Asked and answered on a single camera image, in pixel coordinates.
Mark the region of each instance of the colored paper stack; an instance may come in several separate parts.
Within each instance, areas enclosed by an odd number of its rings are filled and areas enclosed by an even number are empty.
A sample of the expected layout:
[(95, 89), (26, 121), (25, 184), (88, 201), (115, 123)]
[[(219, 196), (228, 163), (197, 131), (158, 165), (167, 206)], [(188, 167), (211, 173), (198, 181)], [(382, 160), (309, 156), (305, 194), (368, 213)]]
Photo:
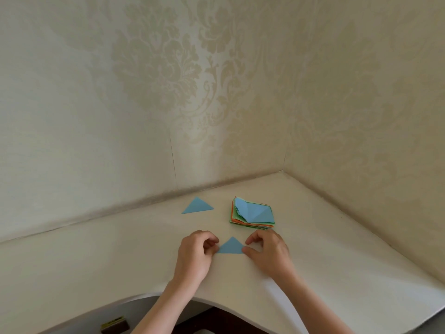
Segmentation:
[(275, 225), (274, 215), (269, 205), (248, 202), (235, 197), (232, 202), (231, 223), (267, 230)]

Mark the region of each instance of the forearm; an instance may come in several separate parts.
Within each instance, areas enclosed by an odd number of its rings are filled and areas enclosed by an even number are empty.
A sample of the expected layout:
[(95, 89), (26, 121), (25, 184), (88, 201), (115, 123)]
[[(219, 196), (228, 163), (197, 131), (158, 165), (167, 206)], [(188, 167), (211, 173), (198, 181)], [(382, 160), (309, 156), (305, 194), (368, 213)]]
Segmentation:
[(158, 301), (139, 322), (132, 334), (170, 334), (197, 286), (170, 281)]
[(275, 282), (287, 295), (310, 334), (353, 334), (296, 273), (283, 275)]

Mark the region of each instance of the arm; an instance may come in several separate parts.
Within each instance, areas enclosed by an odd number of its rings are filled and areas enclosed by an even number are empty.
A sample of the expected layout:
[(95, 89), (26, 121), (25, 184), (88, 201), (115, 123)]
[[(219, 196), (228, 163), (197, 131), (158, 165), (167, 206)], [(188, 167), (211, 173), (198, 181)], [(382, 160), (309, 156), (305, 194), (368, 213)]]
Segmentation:
[(263, 251), (243, 247), (242, 251), (261, 271), (281, 288), (300, 315), (311, 334), (353, 334), (353, 331), (298, 276), (289, 249), (282, 237), (273, 230), (257, 230), (246, 244), (263, 242)]
[(196, 231), (182, 239), (173, 279), (132, 334), (170, 334), (184, 307), (206, 277), (219, 239)]

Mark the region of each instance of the damask wallpaper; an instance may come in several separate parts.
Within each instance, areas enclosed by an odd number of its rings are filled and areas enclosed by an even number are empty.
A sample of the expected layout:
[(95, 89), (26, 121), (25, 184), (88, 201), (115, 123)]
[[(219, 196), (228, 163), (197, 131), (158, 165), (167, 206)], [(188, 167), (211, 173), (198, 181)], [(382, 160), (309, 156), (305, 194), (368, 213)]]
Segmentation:
[(284, 168), (445, 281), (445, 0), (315, 12)]
[(0, 0), (0, 240), (282, 170), (312, 0)]
[(0, 0), (0, 241), (284, 168), (445, 281), (444, 6)]

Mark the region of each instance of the hand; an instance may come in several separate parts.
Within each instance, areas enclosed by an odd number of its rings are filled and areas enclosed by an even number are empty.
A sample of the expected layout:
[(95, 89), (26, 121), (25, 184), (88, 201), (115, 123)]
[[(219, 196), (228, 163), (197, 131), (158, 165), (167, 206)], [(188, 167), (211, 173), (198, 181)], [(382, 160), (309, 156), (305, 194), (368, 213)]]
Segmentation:
[(206, 277), (219, 239), (210, 231), (198, 230), (182, 239), (173, 281), (198, 288)]
[(256, 230), (246, 239), (246, 245), (257, 242), (261, 242), (262, 252), (247, 246), (242, 251), (264, 274), (275, 281), (289, 274), (296, 275), (289, 248), (278, 233), (270, 229)]

